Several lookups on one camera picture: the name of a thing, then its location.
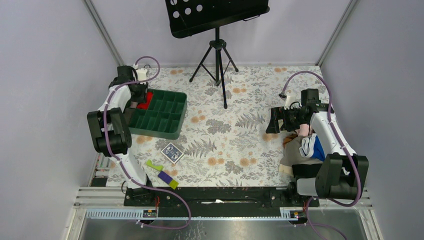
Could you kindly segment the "red underwear white trim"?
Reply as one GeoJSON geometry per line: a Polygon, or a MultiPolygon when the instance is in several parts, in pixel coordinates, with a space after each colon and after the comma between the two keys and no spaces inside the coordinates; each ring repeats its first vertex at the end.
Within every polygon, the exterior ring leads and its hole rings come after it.
{"type": "Polygon", "coordinates": [[[140,102],[140,103],[136,106],[136,108],[137,108],[137,109],[142,109],[142,110],[147,110],[147,109],[149,108],[149,105],[150,105],[150,103],[151,103],[151,100],[152,100],[153,96],[154,96],[154,93],[153,93],[153,92],[151,92],[151,91],[148,91],[148,92],[146,93],[146,95],[145,95],[144,102],[140,102]]]}

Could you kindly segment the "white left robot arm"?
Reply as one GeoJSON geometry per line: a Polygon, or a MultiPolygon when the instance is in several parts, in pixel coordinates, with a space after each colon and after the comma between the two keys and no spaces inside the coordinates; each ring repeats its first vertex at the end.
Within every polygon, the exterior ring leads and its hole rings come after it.
{"type": "Polygon", "coordinates": [[[109,84],[105,101],[97,110],[87,114],[87,122],[96,152],[113,161],[122,172],[127,187],[139,188],[136,199],[148,206],[154,202],[155,192],[145,186],[148,176],[131,151],[132,136],[124,116],[133,94],[144,91],[142,85],[136,82],[137,77],[132,66],[117,67],[117,77],[109,84]]]}

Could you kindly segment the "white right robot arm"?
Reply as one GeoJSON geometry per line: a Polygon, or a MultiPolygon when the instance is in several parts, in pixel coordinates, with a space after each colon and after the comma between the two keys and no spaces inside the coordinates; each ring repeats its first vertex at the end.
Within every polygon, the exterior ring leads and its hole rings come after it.
{"type": "Polygon", "coordinates": [[[283,167],[295,178],[287,201],[301,205],[307,196],[357,201],[363,192],[369,161],[353,150],[337,123],[331,103],[320,100],[317,89],[301,91],[299,105],[287,91],[284,106],[270,110],[268,134],[298,131],[286,144],[283,167]]]}

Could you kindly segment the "pink garment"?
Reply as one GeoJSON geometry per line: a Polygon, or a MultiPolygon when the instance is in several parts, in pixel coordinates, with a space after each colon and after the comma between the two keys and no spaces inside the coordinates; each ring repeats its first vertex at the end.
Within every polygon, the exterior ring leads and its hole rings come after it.
{"type": "Polygon", "coordinates": [[[313,129],[309,124],[300,124],[299,129],[296,129],[298,136],[307,137],[313,133],[313,129]]]}

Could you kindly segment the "brown garment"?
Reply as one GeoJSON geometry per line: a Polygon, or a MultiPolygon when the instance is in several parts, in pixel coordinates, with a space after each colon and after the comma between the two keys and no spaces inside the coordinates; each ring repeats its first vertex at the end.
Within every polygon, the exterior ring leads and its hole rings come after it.
{"type": "Polygon", "coordinates": [[[285,147],[286,147],[286,145],[287,145],[289,142],[291,142],[292,140],[294,140],[296,137],[298,137],[298,135],[297,135],[296,133],[292,133],[292,134],[290,134],[290,135],[287,135],[287,136],[283,139],[283,142],[282,142],[282,146],[283,146],[283,148],[285,148],[285,147]]]}

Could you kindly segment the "pink rolled cloth in tray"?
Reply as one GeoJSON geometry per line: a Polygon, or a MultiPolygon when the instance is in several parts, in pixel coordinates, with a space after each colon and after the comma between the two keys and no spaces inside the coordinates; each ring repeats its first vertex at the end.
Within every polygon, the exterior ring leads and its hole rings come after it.
{"type": "Polygon", "coordinates": [[[128,108],[130,108],[130,109],[137,109],[138,108],[138,105],[139,105],[138,102],[131,101],[128,108]]]}

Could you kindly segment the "beige grey garment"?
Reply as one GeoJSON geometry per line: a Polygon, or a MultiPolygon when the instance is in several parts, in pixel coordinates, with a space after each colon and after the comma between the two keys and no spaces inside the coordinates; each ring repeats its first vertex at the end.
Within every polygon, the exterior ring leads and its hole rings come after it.
{"type": "Polygon", "coordinates": [[[322,161],[315,158],[302,157],[299,151],[303,136],[298,136],[283,148],[283,158],[279,163],[278,171],[290,177],[293,176],[292,166],[297,164],[320,164],[322,161]]]}

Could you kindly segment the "black garment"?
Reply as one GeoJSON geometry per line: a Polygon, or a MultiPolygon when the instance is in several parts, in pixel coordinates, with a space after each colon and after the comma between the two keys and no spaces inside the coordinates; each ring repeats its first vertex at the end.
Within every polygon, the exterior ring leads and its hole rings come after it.
{"type": "Polygon", "coordinates": [[[315,164],[294,164],[292,166],[293,177],[296,180],[315,178],[322,166],[322,163],[315,164]]]}

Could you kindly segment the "green plastic divided tray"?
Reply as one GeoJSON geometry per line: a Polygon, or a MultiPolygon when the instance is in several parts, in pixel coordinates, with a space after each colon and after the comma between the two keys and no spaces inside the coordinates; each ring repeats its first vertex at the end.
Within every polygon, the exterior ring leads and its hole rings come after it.
{"type": "Polygon", "coordinates": [[[131,134],[176,140],[187,110],[184,92],[149,89],[146,109],[126,107],[123,114],[131,134]]]}

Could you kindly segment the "floral patterned table mat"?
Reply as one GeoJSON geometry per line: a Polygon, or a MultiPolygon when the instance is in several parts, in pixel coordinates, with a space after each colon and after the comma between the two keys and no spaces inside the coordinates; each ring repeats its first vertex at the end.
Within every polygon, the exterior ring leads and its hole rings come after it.
{"type": "Polygon", "coordinates": [[[131,151],[155,187],[165,183],[146,166],[147,160],[162,165],[181,187],[285,187],[291,178],[279,171],[279,165],[286,133],[266,133],[270,111],[283,104],[279,93],[285,84],[297,96],[302,90],[318,89],[320,99],[327,103],[320,74],[317,66],[229,68],[224,76],[224,108],[222,89],[205,70],[163,68],[150,87],[187,95],[180,136],[172,141],[183,157],[173,164],[161,153],[169,140],[136,134],[131,151]]]}

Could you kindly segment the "black music stand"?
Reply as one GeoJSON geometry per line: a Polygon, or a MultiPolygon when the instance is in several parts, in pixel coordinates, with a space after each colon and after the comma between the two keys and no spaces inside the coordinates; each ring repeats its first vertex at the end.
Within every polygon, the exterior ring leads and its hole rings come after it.
{"type": "Polygon", "coordinates": [[[269,12],[267,0],[166,0],[165,6],[169,27],[174,38],[183,39],[193,35],[214,30],[214,39],[192,74],[193,82],[200,68],[213,79],[215,86],[221,86],[223,108],[228,108],[225,73],[228,66],[239,71],[227,50],[227,42],[220,37],[220,27],[239,21],[250,21],[269,12]],[[215,74],[204,65],[209,53],[215,51],[215,74]]]}

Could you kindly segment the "blue playing card box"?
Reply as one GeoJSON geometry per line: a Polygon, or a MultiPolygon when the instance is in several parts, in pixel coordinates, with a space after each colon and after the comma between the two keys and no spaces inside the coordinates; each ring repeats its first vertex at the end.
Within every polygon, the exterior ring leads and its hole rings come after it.
{"type": "Polygon", "coordinates": [[[183,151],[178,149],[174,144],[169,143],[161,151],[161,154],[172,164],[176,164],[184,156],[183,151]]]}

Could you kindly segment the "lime green plastic piece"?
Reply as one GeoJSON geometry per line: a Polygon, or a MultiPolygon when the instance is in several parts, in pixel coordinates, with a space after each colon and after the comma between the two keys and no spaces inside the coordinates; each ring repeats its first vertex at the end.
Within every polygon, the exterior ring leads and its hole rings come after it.
{"type": "Polygon", "coordinates": [[[148,159],[145,163],[148,167],[155,169],[156,171],[161,172],[164,169],[163,165],[155,165],[152,163],[152,161],[150,159],[148,159]]]}

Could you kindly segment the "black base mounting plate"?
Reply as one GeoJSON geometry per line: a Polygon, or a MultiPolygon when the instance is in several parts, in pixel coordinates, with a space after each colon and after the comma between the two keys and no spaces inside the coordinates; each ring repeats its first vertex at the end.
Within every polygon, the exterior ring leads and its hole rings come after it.
{"type": "Polygon", "coordinates": [[[289,187],[128,188],[124,206],[152,207],[159,217],[279,217],[282,209],[306,207],[307,196],[289,187]]]}

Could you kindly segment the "purple and green block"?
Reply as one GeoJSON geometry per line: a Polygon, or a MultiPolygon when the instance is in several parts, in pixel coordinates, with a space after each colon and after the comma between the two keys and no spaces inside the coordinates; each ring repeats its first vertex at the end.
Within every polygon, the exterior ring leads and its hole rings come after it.
{"type": "Polygon", "coordinates": [[[175,190],[179,185],[179,183],[174,180],[170,175],[168,175],[165,171],[160,171],[157,176],[173,190],[175,190]]]}

